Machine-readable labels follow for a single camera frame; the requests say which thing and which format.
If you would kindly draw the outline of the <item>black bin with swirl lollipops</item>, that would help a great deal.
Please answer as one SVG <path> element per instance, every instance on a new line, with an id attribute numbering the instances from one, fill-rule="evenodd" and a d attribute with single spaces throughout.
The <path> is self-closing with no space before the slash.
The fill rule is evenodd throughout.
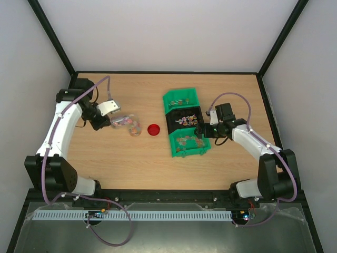
<path id="1" fill-rule="evenodd" d="M 199 106 L 173 109 L 165 115 L 168 134 L 178 129 L 194 128 L 203 123 L 203 115 Z"/>

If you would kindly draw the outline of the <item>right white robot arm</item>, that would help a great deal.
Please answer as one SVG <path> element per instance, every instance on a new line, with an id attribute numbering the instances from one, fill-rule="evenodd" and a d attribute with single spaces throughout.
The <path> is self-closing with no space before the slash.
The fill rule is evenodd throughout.
<path id="1" fill-rule="evenodd" d="M 292 202 L 301 183 L 294 152 L 283 150 L 258 135 L 245 119 L 238 119 L 228 103 L 207 112 L 209 123 L 199 123 L 197 137 L 231 140 L 241 145 L 258 162 L 256 179 L 232 183 L 230 202 L 239 207 L 248 198 Z"/>

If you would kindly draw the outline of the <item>clear plastic cup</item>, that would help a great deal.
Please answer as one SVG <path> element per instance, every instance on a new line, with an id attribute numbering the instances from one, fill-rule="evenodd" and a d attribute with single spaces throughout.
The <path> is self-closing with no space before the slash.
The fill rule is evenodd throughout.
<path id="1" fill-rule="evenodd" d="M 131 123 L 129 124 L 128 132 L 132 137 L 137 137 L 142 133 L 140 120 L 135 114 L 130 114 L 129 118 L 131 120 Z"/>

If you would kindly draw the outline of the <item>green bin with gummies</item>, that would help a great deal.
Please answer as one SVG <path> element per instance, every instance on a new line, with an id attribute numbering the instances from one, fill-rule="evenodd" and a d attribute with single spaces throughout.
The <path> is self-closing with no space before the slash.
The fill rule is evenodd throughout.
<path id="1" fill-rule="evenodd" d="M 197 137 L 195 130 L 196 128 L 178 129 L 168 135 L 173 158 L 204 155 L 211 149 L 209 140 L 204 136 Z"/>

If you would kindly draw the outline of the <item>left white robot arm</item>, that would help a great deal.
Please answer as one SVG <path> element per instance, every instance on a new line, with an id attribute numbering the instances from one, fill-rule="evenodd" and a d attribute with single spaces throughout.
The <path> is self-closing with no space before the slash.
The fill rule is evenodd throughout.
<path id="1" fill-rule="evenodd" d="M 29 155 L 24 166 L 36 190 L 71 192 L 92 196 L 99 182 L 81 177 L 67 160 L 68 150 L 79 119 L 97 131 L 111 125 L 108 114 L 121 109 L 112 98 L 92 102 L 97 85 L 89 79 L 78 79 L 72 89 L 61 89 L 56 95 L 54 117 L 47 136 L 35 155 Z"/>

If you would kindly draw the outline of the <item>metal scoop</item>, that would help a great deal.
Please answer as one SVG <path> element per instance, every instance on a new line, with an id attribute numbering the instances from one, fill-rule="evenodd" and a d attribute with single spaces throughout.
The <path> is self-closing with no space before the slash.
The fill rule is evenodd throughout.
<path id="1" fill-rule="evenodd" d="M 135 122 L 134 117 L 134 114 L 112 117 L 110 118 L 111 127 L 119 129 L 124 126 L 132 126 Z"/>

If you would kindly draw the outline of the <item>green bin with lollipops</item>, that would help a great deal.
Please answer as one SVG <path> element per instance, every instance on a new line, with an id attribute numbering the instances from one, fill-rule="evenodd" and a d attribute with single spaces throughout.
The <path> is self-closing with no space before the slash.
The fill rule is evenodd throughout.
<path id="1" fill-rule="evenodd" d="M 163 96 L 165 114 L 174 109 L 199 106 L 196 88 L 169 90 Z"/>

